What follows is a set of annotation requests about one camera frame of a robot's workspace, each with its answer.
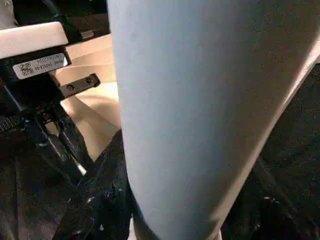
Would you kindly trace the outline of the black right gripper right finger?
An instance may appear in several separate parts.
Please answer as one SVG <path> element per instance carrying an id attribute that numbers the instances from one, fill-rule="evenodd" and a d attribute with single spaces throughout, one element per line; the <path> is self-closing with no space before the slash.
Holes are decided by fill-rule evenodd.
<path id="1" fill-rule="evenodd" d="M 294 207 L 258 159 L 220 232 L 223 240 L 311 240 L 313 221 Z"/>

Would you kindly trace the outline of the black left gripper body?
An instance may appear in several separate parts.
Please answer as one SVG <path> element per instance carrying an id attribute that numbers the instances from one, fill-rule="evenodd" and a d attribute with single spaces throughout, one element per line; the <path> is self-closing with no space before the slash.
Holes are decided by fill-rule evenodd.
<path id="1" fill-rule="evenodd" d="M 23 127 L 38 154 L 71 186 L 77 186 L 82 173 L 93 165 L 80 130 L 66 113 L 61 101 L 97 87 L 100 80 L 90 74 L 69 84 L 60 83 L 49 72 L 18 79 L 12 61 L 0 62 L 0 130 Z"/>

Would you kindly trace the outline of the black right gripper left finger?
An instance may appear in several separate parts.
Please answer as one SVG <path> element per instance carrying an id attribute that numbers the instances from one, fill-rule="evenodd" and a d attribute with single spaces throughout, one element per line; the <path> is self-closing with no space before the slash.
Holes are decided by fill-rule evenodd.
<path id="1" fill-rule="evenodd" d="M 123 135 L 118 130 L 69 198 L 53 239 L 128 239 L 131 195 Z"/>

